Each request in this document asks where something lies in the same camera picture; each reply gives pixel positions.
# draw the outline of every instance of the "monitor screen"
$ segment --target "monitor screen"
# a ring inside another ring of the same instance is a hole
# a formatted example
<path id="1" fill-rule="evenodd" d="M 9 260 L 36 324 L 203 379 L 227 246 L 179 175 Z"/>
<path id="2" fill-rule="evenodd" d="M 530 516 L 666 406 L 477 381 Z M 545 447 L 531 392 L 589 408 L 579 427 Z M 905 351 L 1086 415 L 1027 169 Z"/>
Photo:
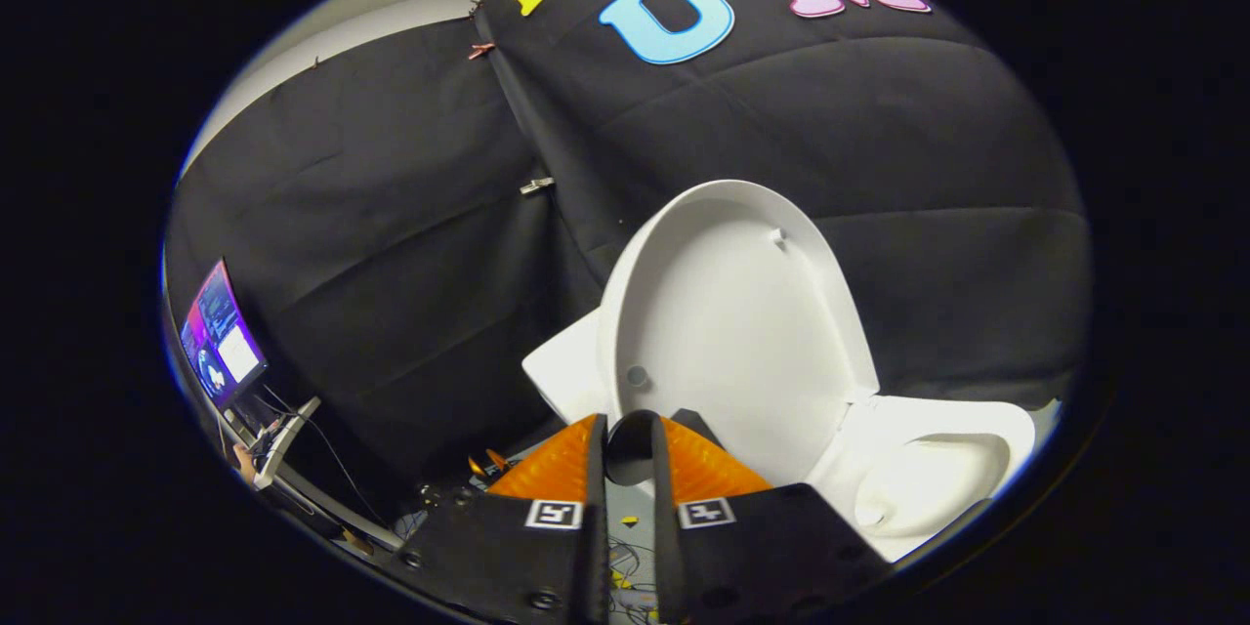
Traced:
<path id="1" fill-rule="evenodd" d="M 191 301 L 181 336 L 186 359 L 218 410 L 225 410 L 265 370 L 265 358 L 239 312 L 224 260 L 210 270 Z"/>

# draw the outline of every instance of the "blue letter u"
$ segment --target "blue letter u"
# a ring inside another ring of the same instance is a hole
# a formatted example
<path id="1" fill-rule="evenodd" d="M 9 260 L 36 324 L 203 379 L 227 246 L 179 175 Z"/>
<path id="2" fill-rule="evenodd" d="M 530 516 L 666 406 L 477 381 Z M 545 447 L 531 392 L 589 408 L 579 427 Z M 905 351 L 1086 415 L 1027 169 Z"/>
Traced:
<path id="1" fill-rule="evenodd" d="M 599 14 L 612 25 L 625 44 L 648 64 L 678 64 L 719 45 L 734 28 L 734 8 L 725 0 L 686 0 L 699 11 L 699 20 L 685 32 L 670 32 L 642 5 L 642 0 L 615 0 Z"/>

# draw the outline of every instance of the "toilet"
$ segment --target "toilet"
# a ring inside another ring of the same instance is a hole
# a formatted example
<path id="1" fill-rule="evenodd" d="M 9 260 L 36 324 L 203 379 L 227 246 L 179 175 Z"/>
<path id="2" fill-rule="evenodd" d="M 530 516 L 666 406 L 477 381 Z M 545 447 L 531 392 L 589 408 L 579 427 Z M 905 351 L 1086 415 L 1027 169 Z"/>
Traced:
<path id="1" fill-rule="evenodd" d="M 811 485 L 888 561 L 999 495 L 1034 448 L 1022 408 L 879 395 L 831 248 L 749 181 L 696 185 L 651 216 L 599 309 L 522 368 L 568 422 L 700 412 L 729 452 L 774 486 Z"/>

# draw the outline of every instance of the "black cloth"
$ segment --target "black cloth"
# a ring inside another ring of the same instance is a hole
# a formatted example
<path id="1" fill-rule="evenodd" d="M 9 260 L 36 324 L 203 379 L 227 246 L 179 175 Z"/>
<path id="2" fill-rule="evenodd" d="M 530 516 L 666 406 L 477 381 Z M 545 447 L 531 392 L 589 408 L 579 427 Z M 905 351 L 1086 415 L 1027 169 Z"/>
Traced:
<path id="1" fill-rule="evenodd" d="M 611 1 L 522 16 L 486 0 L 242 110 L 178 188 L 179 325 L 226 256 L 305 395 L 402 476 L 462 472 L 468 452 L 550 424 L 520 360 L 598 305 L 639 225 L 742 179 L 829 239 L 882 394 L 1039 408 L 1068 391 L 1085 211 L 1045 114 L 970 30 L 932 0 L 819 19 L 726 0 L 719 46 L 649 65 L 598 20 Z M 666 28 L 695 20 L 684 0 L 645 2 Z M 538 176 L 554 188 L 519 192 Z"/>

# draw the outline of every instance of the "cable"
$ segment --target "cable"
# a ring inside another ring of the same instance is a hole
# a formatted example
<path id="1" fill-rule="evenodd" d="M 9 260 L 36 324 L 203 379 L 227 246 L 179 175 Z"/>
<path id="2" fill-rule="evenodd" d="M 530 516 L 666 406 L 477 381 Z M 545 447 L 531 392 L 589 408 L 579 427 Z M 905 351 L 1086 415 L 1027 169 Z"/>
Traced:
<path id="1" fill-rule="evenodd" d="M 274 408 L 274 406 L 269 405 L 268 402 L 265 402 L 265 400 L 262 398 L 260 398 L 260 396 L 256 396 L 256 400 L 260 401 L 260 405 L 268 408 L 269 410 L 272 410 L 274 412 L 278 412 L 279 419 L 282 420 L 282 421 L 286 421 L 288 418 L 290 418 L 292 415 L 296 415 L 295 412 L 285 412 L 285 411 L 278 410 L 276 408 Z"/>
<path id="2" fill-rule="evenodd" d="M 342 475 L 346 476 L 348 478 L 348 482 L 351 484 L 351 490 L 356 491 L 356 498 L 359 498 L 360 501 L 362 504 L 365 504 L 365 508 L 369 509 L 369 512 L 371 512 L 374 515 L 374 519 L 378 520 L 379 525 L 385 529 L 386 528 L 386 521 L 384 519 L 381 519 L 380 515 L 378 514 L 378 511 L 374 510 L 374 506 L 369 505 L 369 501 L 365 500 L 365 496 L 360 492 L 360 489 L 356 488 L 356 481 L 352 480 L 351 474 L 348 471 L 348 468 L 342 465 L 342 460 L 339 459 L 339 452 L 334 451 L 334 445 L 330 444 L 330 438 L 325 436 L 325 432 L 321 431 L 321 428 L 316 424 L 316 421 L 312 421 L 311 419 L 304 418 L 299 412 L 295 412 L 295 410 L 291 409 L 291 406 L 288 405 L 288 402 L 285 400 L 282 400 L 281 398 L 278 396 L 278 394 L 274 392 L 274 389 L 269 388 L 269 384 L 261 384 L 261 385 L 265 388 L 265 390 L 269 391 L 269 395 L 274 396 L 274 399 L 276 399 L 278 402 L 282 404 L 282 408 L 285 408 L 286 410 L 289 410 L 291 412 L 291 415 L 294 415 L 295 418 L 302 419 L 309 425 L 312 425 L 312 429 L 316 430 L 319 435 L 321 435 L 321 440 L 325 441 L 325 446 L 330 450 L 330 454 L 334 455 L 334 460 L 339 461 L 339 469 L 342 470 Z"/>

